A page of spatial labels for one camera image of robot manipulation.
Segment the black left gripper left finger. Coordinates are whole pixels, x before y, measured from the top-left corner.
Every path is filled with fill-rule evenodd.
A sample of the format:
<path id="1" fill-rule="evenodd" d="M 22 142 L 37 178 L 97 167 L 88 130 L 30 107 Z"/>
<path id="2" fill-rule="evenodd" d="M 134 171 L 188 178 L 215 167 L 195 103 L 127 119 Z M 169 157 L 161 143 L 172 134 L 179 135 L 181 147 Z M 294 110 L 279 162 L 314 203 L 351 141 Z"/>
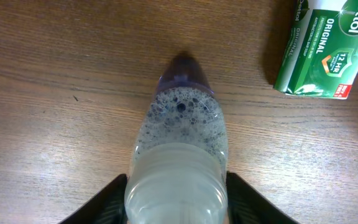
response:
<path id="1" fill-rule="evenodd" d="M 120 174 L 61 224 L 126 224 L 124 192 L 127 175 Z"/>

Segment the clear purple soap bottle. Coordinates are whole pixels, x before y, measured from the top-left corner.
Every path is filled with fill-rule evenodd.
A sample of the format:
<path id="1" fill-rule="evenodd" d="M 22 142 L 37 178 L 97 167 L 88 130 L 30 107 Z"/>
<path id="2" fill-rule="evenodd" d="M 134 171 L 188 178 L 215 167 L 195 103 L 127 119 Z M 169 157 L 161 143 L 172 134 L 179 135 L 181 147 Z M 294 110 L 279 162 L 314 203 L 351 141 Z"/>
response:
<path id="1" fill-rule="evenodd" d="M 124 195 L 128 221 L 220 224 L 227 212 L 224 115 L 198 61 L 182 52 L 158 81 Z"/>

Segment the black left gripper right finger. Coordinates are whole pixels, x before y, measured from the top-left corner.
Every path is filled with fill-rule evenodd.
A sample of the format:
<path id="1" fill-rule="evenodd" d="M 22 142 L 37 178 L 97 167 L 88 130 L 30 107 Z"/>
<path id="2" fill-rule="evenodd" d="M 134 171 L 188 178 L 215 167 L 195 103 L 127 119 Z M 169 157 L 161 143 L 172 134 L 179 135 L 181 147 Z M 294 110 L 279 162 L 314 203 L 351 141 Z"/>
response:
<path id="1" fill-rule="evenodd" d="M 298 224 L 234 172 L 226 174 L 230 224 Z"/>

